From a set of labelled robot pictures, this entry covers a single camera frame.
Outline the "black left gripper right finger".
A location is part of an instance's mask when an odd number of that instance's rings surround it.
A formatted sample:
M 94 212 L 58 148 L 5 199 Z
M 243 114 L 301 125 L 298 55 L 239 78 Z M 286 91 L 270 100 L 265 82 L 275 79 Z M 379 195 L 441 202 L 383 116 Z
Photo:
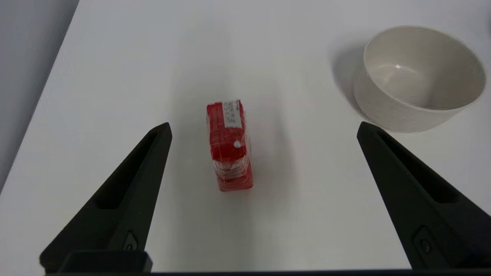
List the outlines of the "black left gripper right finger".
M 391 135 L 357 140 L 412 269 L 489 269 L 491 218 Z

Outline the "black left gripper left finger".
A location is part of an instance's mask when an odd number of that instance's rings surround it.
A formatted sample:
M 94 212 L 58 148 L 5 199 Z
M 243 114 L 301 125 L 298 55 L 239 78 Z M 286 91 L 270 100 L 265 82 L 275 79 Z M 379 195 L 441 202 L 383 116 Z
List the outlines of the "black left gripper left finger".
M 44 269 L 151 269 L 145 252 L 172 132 L 150 130 L 40 254 Z

